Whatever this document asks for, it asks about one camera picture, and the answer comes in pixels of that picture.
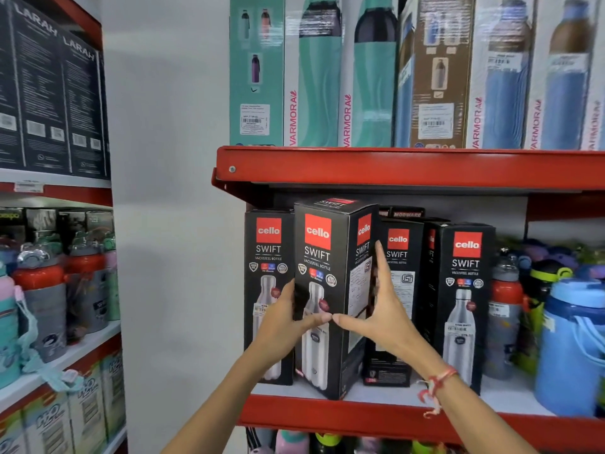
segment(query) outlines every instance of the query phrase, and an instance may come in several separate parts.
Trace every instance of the red logo square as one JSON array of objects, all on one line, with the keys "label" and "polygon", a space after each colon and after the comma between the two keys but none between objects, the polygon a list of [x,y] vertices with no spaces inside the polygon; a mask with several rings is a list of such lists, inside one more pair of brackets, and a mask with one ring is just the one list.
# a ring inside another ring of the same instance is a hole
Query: red logo square
[{"label": "red logo square", "polygon": [[437,235],[437,230],[436,229],[429,229],[428,230],[428,247],[431,250],[435,250],[435,237]]},{"label": "red logo square", "polygon": [[281,218],[257,218],[256,242],[281,244]]},{"label": "red logo square", "polygon": [[304,214],[304,242],[314,247],[331,249],[332,220],[311,213]]},{"label": "red logo square", "polygon": [[407,250],[410,244],[409,229],[389,229],[389,241],[387,248],[392,250]]},{"label": "red logo square", "polygon": [[365,217],[359,219],[357,224],[357,245],[370,240],[370,229],[372,228],[372,214],[368,213]]},{"label": "red logo square", "polygon": [[340,204],[352,204],[355,201],[352,201],[351,199],[337,199],[337,198],[331,198],[328,199],[331,202],[338,202]]},{"label": "red logo square", "polygon": [[454,256],[481,258],[482,232],[456,231],[454,233]]}]

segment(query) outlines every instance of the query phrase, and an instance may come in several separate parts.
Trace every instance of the barcode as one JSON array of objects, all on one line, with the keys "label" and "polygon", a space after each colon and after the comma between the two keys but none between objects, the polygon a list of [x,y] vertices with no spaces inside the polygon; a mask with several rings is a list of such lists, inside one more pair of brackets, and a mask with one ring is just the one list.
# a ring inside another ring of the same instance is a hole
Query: barcode
[{"label": "barcode", "polygon": [[88,146],[86,143],[85,136],[79,136],[78,134],[72,134],[72,140],[73,140],[73,144],[75,144],[76,146],[83,146],[84,148],[86,148]]},{"label": "barcode", "polygon": [[27,133],[31,136],[46,137],[46,126],[27,120]]},{"label": "barcode", "polygon": [[444,126],[445,121],[422,121],[423,126],[433,127],[433,126]]},{"label": "barcode", "polygon": [[118,371],[111,375],[111,404],[113,405],[124,393],[124,373]]},{"label": "barcode", "polygon": [[93,392],[92,395],[87,397],[82,402],[82,416],[84,417],[84,424],[89,423],[95,416],[99,414],[99,404],[97,403],[97,393]]},{"label": "barcode", "polygon": [[98,138],[91,138],[90,147],[92,149],[96,149],[96,150],[100,151],[101,150],[101,141]]},{"label": "barcode", "polygon": [[50,138],[53,140],[57,140],[59,142],[65,141],[65,131],[63,129],[59,129],[58,127],[50,126]]},{"label": "barcode", "polygon": [[42,444],[44,445],[44,454],[62,454],[67,451],[63,420],[55,422],[42,432]]},{"label": "barcode", "polygon": [[17,118],[10,114],[0,113],[0,128],[8,131],[17,130]]}]

